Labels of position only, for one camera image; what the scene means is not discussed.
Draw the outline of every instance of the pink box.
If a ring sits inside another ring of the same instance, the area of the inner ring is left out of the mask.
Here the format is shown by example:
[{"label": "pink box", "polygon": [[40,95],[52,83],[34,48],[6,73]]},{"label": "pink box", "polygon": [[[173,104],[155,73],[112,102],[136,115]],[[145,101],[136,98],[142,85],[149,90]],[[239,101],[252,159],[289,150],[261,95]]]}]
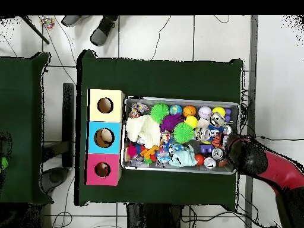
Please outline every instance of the pink box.
[{"label": "pink box", "polygon": [[[95,166],[100,162],[104,162],[110,167],[109,175],[104,178],[95,173]],[[120,177],[121,166],[119,164],[119,154],[88,154],[86,185],[116,186]]]}]

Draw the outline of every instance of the shape sorter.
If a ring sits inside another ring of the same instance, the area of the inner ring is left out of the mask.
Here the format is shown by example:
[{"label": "shape sorter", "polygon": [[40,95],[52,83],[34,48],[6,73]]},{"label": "shape sorter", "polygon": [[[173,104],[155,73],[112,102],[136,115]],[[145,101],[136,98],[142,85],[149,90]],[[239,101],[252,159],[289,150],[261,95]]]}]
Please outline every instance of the shape sorter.
[{"label": "shape sorter", "polygon": [[118,184],[124,98],[120,90],[88,89],[85,185]]}]

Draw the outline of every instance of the metal tray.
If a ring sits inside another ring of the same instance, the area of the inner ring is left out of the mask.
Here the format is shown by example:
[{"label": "metal tray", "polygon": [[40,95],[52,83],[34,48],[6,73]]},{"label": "metal tray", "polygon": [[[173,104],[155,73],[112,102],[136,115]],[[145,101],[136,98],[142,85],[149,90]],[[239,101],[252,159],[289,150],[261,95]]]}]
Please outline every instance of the metal tray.
[{"label": "metal tray", "polygon": [[[207,169],[205,166],[192,166],[192,167],[176,167],[166,164],[166,167],[157,167],[155,163],[152,164],[141,164],[140,167],[130,166],[129,162],[124,160],[125,157],[125,149],[128,146],[129,139],[127,138],[127,133],[125,130],[126,127],[126,119],[128,118],[130,108],[133,103],[141,102],[145,104],[151,109],[154,104],[157,103],[165,103],[169,107],[171,105],[180,105],[185,107],[187,105],[193,105],[196,110],[198,111],[202,106],[208,106],[211,109],[217,106],[221,106],[223,108],[231,109],[231,121],[233,124],[230,125],[232,127],[233,132],[239,133],[240,131],[240,106],[237,103],[233,102],[207,102],[202,100],[181,100],[181,99],[164,99],[164,98],[152,98],[152,97],[131,97],[128,96],[123,101],[123,112],[125,113],[125,121],[123,121],[122,125],[122,144],[121,144],[121,166],[124,169],[138,169],[138,170],[156,170],[156,171],[167,171],[167,172],[191,172],[191,173],[213,173],[213,174],[223,174],[223,175],[231,175],[235,173],[235,169],[233,165],[227,164],[224,167],[216,167],[212,170]],[[150,114],[150,110],[144,113],[145,115]],[[202,144],[200,141],[191,140],[184,145],[187,146],[188,144],[192,145],[195,151],[195,154],[200,153],[199,145]]]}]

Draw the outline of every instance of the blue box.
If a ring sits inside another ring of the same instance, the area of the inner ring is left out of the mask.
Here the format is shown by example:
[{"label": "blue box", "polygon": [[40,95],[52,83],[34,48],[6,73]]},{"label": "blue box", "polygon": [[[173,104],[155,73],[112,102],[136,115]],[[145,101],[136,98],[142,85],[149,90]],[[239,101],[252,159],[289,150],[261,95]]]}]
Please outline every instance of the blue box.
[{"label": "blue box", "polygon": [[[111,130],[114,142],[109,147],[99,147],[94,141],[96,131],[102,128]],[[118,122],[89,122],[88,123],[88,153],[90,154],[119,154],[121,143],[121,123]]]}]

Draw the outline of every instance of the yellow box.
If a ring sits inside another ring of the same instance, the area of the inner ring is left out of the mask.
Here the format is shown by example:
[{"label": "yellow box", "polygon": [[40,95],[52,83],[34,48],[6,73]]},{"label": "yellow box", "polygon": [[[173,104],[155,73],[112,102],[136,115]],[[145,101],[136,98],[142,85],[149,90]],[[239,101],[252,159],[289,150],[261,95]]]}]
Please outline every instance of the yellow box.
[{"label": "yellow box", "polygon": [[89,89],[90,116],[88,121],[121,122],[122,102],[125,95],[120,90]]}]

